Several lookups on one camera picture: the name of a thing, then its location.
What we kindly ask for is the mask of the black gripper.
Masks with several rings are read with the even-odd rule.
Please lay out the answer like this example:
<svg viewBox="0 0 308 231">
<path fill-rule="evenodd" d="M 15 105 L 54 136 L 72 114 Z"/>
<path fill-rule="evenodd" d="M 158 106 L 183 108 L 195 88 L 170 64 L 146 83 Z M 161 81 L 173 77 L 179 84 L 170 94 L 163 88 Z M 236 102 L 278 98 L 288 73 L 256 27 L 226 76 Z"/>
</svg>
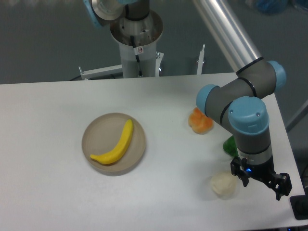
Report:
<svg viewBox="0 0 308 231">
<path fill-rule="evenodd" d="M 258 165 L 248 163 L 246 158 L 234 157 L 230 163 L 231 174 L 237 176 L 246 187 L 249 178 L 263 182 L 268 188 L 275 192 L 276 200 L 279 201 L 282 196 L 288 196 L 292 189 L 292 183 L 289 174 L 277 174 L 274 171 L 273 157 L 266 162 Z"/>
</svg>

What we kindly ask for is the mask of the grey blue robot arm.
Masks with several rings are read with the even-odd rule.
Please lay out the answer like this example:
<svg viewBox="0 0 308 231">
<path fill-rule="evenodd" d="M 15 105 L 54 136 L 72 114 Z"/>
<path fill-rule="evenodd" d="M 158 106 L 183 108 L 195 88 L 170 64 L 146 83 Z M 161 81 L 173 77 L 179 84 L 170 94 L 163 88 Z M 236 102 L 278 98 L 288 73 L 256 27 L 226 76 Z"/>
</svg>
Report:
<svg viewBox="0 0 308 231">
<path fill-rule="evenodd" d="M 84 4 L 93 23 L 109 25 L 113 38 L 129 49 L 121 55 L 123 76 L 154 76 L 155 52 L 146 48 L 158 41 L 163 23 L 149 1 L 86 0 Z M 285 70 L 263 59 L 227 2 L 196 0 L 194 5 L 237 75 L 223 87 L 202 87 L 196 106 L 234 136 L 239 155 L 231 162 L 232 175 L 244 186 L 249 179 L 264 183 L 277 199 L 287 196 L 292 189 L 290 176 L 274 171 L 269 115 L 263 103 L 264 97 L 285 84 Z"/>
</svg>

